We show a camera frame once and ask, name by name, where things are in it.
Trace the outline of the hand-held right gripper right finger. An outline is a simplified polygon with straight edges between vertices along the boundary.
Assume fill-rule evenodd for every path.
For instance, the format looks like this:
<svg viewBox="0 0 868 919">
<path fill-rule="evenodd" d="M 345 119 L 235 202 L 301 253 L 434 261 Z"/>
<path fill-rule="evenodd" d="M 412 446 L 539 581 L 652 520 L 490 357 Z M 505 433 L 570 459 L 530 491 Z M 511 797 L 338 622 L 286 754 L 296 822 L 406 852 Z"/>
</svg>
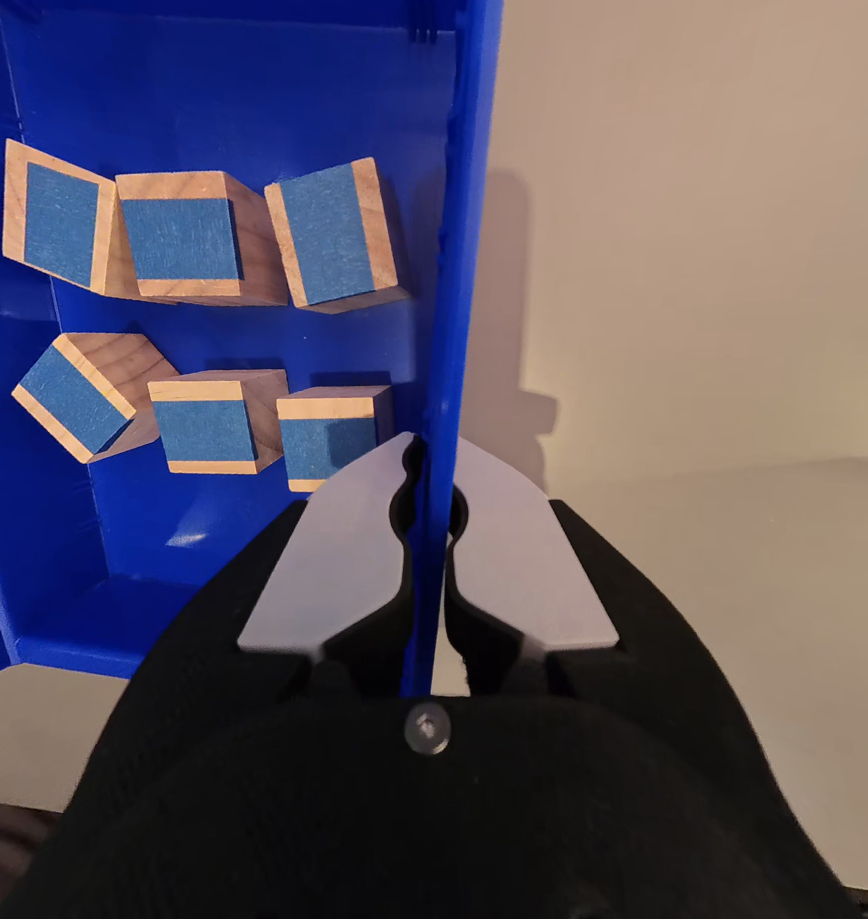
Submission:
<svg viewBox="0 0 868 919">
<path fill-rule="evenodd" d="M 464 438 L 449 533 L 444 626 L 472 695 L 497 694 L 520 661 L 619 644 L 547 495 Z"/>
</svg>

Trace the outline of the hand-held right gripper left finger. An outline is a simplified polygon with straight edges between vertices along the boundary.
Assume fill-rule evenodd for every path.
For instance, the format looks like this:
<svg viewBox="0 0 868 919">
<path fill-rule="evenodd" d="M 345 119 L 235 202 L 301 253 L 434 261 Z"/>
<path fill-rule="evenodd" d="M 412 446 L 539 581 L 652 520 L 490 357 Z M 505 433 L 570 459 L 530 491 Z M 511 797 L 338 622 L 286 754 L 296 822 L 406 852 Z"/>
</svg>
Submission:
<svg viewBox="0 0 868 919">
<path fill-rule="evenodd" d="M 331 657 L 359 626 L 408 599 L 421 437 L 402 433 L 312 494 L 238 639 L 244 651 Z"/>
</svg>

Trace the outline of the wooden cube with blue stripe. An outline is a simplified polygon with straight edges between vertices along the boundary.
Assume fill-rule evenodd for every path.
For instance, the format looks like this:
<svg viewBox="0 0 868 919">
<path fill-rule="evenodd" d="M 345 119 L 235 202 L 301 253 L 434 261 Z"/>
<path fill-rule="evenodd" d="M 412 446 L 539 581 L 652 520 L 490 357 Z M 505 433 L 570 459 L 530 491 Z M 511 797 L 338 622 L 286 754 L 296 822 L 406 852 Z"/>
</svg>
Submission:
<svg viewBox="0 0 868 919">
<path fill-rule="evenodd" d="M 103 296 L 122 296 L 119 206 L 110 178 L 6 140 L 5 258 Z"/>
<path fill-rule="evenodd" d="M 264 197 L 222 171 L 115 179 L 143 297 L 216 307 L 290 302 Z"/>
<path fill-rule="evenodd" d="M 12 391 L 78 462 L 159 439 L 148 385 L 178 371 L 142 334 L 62 333 Z"/>
<path fill-rule="evenodd" d="M 264 187 L 292 305 L 344 314 L 411 298 L 392 184 L 366 156 Z"/>
<path fill-rule="evenodd" d="M 172 473 L 255 475 L 283 456 L 285 370 L 207 370 L 148 391 Z"/>
<path fill-rule="evenodd" d="M 313 493 L 394 435 L 389 385 L 325 386 L 276 401 L 288 488 Z"/>
</svg>

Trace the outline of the blue plastic bin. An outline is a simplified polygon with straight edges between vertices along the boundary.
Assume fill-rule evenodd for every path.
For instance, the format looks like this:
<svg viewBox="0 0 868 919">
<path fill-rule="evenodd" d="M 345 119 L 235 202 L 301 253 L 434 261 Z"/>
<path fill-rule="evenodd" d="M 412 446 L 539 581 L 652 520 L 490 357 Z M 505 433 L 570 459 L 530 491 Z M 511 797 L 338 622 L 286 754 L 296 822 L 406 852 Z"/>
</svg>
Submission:
<svg viewBox="0 0 868 919">
<path fill-rule="evenodd" d="M 144 333 L 181 371 L 258 369 L 292 386 L 394 384 L 422 436 L 411 531 L 428 680 L 447 542 L 500 2 L 0 2 L 0 671 L 130 676 L 154 636 L 296 495 L 282 471 L 167 472 L 157 444 L 101 470 L 66 457 L 13 386 L 59 332 Z M 222 168 L 270 180 L 373 155 L 393 186 L 413 298 L 328 317 L 144 305 L 1 254 L 8 138 L 112 178 Z"/>
</svg>

